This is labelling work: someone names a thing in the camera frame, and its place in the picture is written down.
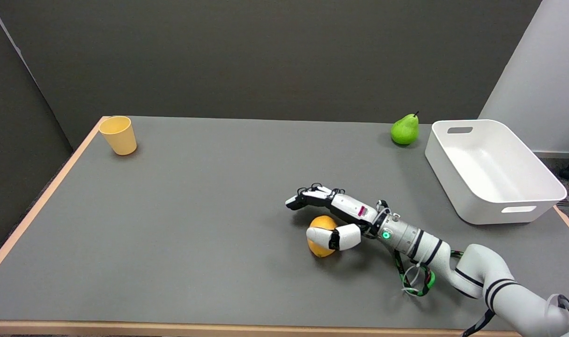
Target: green cable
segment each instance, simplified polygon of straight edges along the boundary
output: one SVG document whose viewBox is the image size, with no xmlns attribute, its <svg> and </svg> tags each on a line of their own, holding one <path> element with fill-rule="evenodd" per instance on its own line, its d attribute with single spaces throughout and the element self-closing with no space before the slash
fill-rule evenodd
<svg viewBox="0 0 569 337">
<path fill-rule="evenodd" d="M 451 251 L 451 257 L 453 258 L 461 258 L 463 255 L 464 252 L 462 251 Z M 399 272 L 400 281 L 403 283 L 403 288 L 413 288 L 413 286 L 410 284 L 409 280 L 407 279 L 406 270 L 400 258 L 400 252 L 397 250 L 395 250 L 394 259 L 395 259 L 394 260 L 395 267 Z M 415 290 L 407 290 L 408 293 L 415 295 L 417 297 L 422 297 L 428 294 L 430 289 L 432 289 L 432 287 L 434 286 L 434 282 L 436 282 L 436 274 L 434 273 L 434 271 L 430 270 L 430 268 L 428 268 L 427 266 L 420 265 L 420 268 L 422 271 L 424 271 L 425 275 L 424 287 L 422 288 L 422 290 L 419 290 L 418 292 Z"/>
</svg>

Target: green pear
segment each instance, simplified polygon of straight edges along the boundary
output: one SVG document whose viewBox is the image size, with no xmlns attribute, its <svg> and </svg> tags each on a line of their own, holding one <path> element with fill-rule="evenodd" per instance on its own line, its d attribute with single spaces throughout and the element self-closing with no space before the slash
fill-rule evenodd
<svg viewBox="0 0 569 337">
<path fill-rule="evenodd" d="M 400 145 L 409 145 L 413 143 L 420 134 L 420 121 L 417 118 L 419 113 L 410 113 L 409 115 L 396 121 L 391 128 L 391 138 Z"/>
</svg>

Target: orange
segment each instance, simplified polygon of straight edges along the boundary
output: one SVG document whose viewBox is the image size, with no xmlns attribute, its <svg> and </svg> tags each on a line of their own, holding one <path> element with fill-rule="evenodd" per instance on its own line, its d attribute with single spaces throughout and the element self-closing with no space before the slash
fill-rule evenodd
<svg viewBox="0 0 569 337">
<path fill-rule="evenodd" d="M 336 222 L 334 222 L 334 220 L 330 216 L 322 215 L 315 218 L 311 222 L 310 227 L 318 227 L 327 230 L 333 230 L 334 228 L 336 228 Z M 307 244 L 310 246 L 311 252 L 314 253 L 314 255 L 317 257 L 326 257 L 329 254 L 334 253 L 333 249 L 324 248 L 318 245 L 317 243 L 314 243 L 310 239 L 307 239 Z"/>
</svg>

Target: wooden table edge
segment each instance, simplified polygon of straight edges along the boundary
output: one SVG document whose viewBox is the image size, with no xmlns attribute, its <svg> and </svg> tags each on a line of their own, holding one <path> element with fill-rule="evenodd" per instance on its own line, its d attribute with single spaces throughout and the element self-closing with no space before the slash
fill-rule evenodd
<svg viewBox="0 0 569 337">
<path fill-rule="evenodd" d="M 0 321 L 0 335 L 126 335 L 188 337 L 457 337 L 450 329 L 321 328 L 143 322 Z M 479 331 L 481 337 L 518 337 L 514 331 Z"/>
<path fill-rule="evenodd" d="M 41 194 L 41 197 L 36 201 L 36 203 L 34 203 L 32 208 L 30 209 L 30 211 L 28 211 L 27 215 L 23 218 L 23 220 L 20 222 L 20 224 L 18 224 L 18 226 L 16 227 L 14 232 L 10 235 L 10 237 L 7 239 L 7 241 L 1 246 L 0 264 L 1 264 L 1 262 L 3 262 L 4 258 L 6 258 L 6 256 L 12 250 L 12 248 L 14 248 L 14 245 L 16 245 L 17 241 L 24 234 L 24 232 L 26 232 L 26 230 L 27 230 L 28 226 L 30 226 L 32 220 L 34 220 L 34 218 L 38 215 L 39 211 L 41 211 L 43 206 L 47 203 L 47 200 L 49 200 L 49 198 L 51 198 L 51 195 L 53 194 L 53 192 L 55 192 L 55 190 L 57 189 L 59 184 L 64 180 L 66 175 L 68 175 L 68 172 L 70 172 L 70 170 L 72 170 L 72 167 L 74 166 L 74 164 L 76 164 L 78 158 L 81 157 L 82 153 L 85 151 L 85 149 L 87 149 L 87 147 L 89 146 L 89 143 L 91 143 L 91 141 L 95 137 L 96 133 L 99 130 L 99 125 L 104 120 L 106 120 L 107 118 L 108 117 L 101 117 L 99 119 L 99 121 L 92 128 L 91 132 L 89 132 L 89 134 L 87 135 L 85 140 L 82 141 L 80 146 L 78 146 L 76 151 L 74 151 L 72 156 L 70 156 L 70 158 L 68 159 L 68 161 L 66 162 L 64 167 L 62 167 L 62 169 L 55 176 L 53 181 L 51 181 L 49 186 L 47 186 L 47 189 L 45 191 L 43 191 L 43 194 Z"/>
<path fill-rule="evenodd" d="M 74 151 L 68 162 L 62 167 L 57 176 L 47 186 L 41 197 L 33 205 L 24 219 L 10 235 L 0 249 L 0 264 L 9 254 L 14 245 L 26 232 L 32 220 L 38 215 L 45 203 L 51 198 L 59 184 L 64 180 L 89 143 L 99 130 L 99 125 L 109 117 L 101 117 L 92 128 L 81 145 Z M 569 227 L 569 217 L 554 206 L 561 219 Z M 0 335 L 138 335 L 138 336 L 190 336 L 214 337 L 216 335 L 229 335 L 232 337 L 267 337 L 267 336 L 396 336 L 404 337 L 432 335 L 437 337 L 458 336 L 462 331 L 446 329 L 375 329 L 375 328 L 315 328 L 315 327 L 288 327 L 288 326 L 237 326 L 213 324 L 161 324 L 144 322 L 63 322 L 63 321 L 0 321 Z M 479 336 L 514 337 L 514 331 L 480 331 Z"/>
</svg>

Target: chair wheel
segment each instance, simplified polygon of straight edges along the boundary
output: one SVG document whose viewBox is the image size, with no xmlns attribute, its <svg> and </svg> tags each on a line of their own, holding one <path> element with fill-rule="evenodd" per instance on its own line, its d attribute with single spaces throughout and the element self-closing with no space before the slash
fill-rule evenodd
<svg viewBox="0 0 569 337">
<path fill-rule="evenodd" d="M 569 179 L 569 167 L 562 168 L 561 171 L 559 171 L 559 176 L 563 179 Z"/>
</svg>

